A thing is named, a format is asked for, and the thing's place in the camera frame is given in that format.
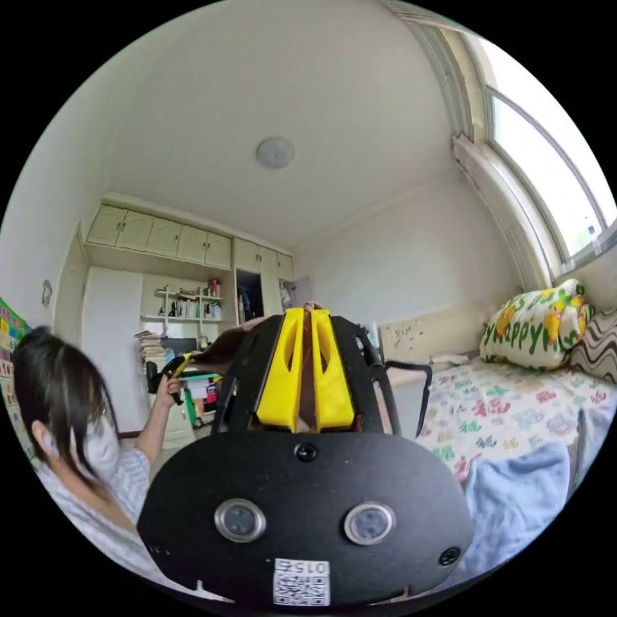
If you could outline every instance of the pillow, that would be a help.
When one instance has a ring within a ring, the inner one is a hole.
[[[572,351],[570,366],[617,384],[617,308],[597,313],[590,320],[583,339]]]
[[[488,322],[480,342],[485,362],[511,362],[525,368],[554,370],[568,363],[594,309],[585,289],[569,279],[552,289],[512,298]]]

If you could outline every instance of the window sill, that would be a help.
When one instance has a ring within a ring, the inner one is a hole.
[[[590,243],[576,255],[573,255],[570,261],[562,265],[557,276],[562,277],[565,274],[590,264],[612,249],[615,245],[617,245],[617,220],[598,236],[595,247]]]

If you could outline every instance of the closet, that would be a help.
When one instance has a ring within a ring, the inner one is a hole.
[[[238,293],[238,322],[264,316],[264,297],[261,276],[254,272],[236,270]]]
[[[240,318],[242,319],[239,304],[241,278],[244,282],[251,281],[252,289],[256,294],[255,298],[260,296],[259,302],[262,306],[263,315],[270,317],[281,313],[283,301],[280,282],[282,280],[293,280],[292,258],[248,240],[236,238],[235,266],[238,276],[238,315]]]

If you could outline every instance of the upper cabinet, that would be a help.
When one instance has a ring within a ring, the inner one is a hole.
[[[180,241],[176,257],[185,262],[204,264],[206,262],[206,247],[208,246],[208,232],[203,229],[182,225]]]
[[[180,223],[174,223],[172,220],[155,219],[146,245],[146,252],[165,257],[176,257],[181,226]]]
[[[249,242],[236,238],[235,266],[247,272],[259,272],[259,247]]]
[[[115,246],[126,215],[127,211],[122,208],[101,206],[92,223],[87,241]]]
[[[277,253],[276,257],[278,259],[278,277],[283,281],[295,281],[293,259],[282,253]]]
[[[278,266],[276,262],[276,253],[267,249],[264,246],[259,247],[259,271],[261,274],[270,274],[278,277]]]
[[[277,253],[265,246],[236,238],[235,267],[246,272],[254,272],[268,277],[294,281],[294,262],[289,255]]]
[[[144,251],[152,231],[154,217],[140,212],[127,212],[116,246],[120,249]]]
[[[214,268],[231,269],[231,240],[217,233],[208,232],[206,243],[206,265]]]
[[[106,205],[100,206],[86,240],[89,245],[132,251],[110,253],[93,247],[105,263],[117,264],[126,258],[132,260],[133,268],[144,268],[144,264],[148,264],[147,267],[156,269],[160,262],[151,258],[149,262],[143,260],[147,255],[157,255],[221,270],[235,267],[261,274],[274,307],[274,288],[278,287],[278,280],[294,280],[292,258],[241,238],[234,238],[234,243],[232,259],[231,239],[228,237],[155,215]]]

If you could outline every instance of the camera lens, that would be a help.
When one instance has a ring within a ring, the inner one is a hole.
[[[265,531],[264,513],[246,499],[228,499],[214,513],[219,533],[232,542],[252,542]]]
[[[380,503],[363,503],[351,509],[345,517],[345,535],[355,544],[381,542],[393,529],[395,516],[391,508]]]

